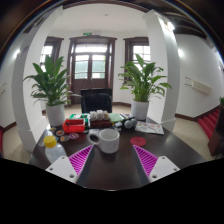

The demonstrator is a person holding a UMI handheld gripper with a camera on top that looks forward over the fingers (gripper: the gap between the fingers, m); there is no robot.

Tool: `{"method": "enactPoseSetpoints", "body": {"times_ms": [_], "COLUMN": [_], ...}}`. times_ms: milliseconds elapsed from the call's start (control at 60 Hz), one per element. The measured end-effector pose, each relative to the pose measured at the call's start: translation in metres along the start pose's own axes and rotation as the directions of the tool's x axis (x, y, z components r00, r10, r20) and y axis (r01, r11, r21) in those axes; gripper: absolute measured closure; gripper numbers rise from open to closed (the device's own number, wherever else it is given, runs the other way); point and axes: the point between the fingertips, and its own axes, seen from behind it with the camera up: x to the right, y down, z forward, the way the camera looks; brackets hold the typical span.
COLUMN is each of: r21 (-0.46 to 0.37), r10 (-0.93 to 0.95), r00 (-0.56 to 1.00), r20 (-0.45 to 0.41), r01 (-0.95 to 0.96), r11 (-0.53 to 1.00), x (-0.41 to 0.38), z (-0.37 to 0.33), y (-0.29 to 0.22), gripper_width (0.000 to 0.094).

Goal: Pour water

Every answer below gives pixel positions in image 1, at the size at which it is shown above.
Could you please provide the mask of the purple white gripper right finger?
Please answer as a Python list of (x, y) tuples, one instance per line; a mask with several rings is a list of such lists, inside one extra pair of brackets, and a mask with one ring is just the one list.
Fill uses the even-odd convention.
[(179, 171), (179, 168), (166, 156), (157, 157), (137, 145), (133, 146), (140, 168), (146, 179), (152, 183)]

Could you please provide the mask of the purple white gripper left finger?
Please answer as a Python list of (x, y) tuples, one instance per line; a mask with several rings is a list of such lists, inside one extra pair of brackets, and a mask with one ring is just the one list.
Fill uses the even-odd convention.
[(93, 148), (94, 146), (90, 145), (73, 153), (69, 157), (61, 156), (46, 171), (72, 183), (76, 183), (87, 164), (87, 160), (90, 158)]

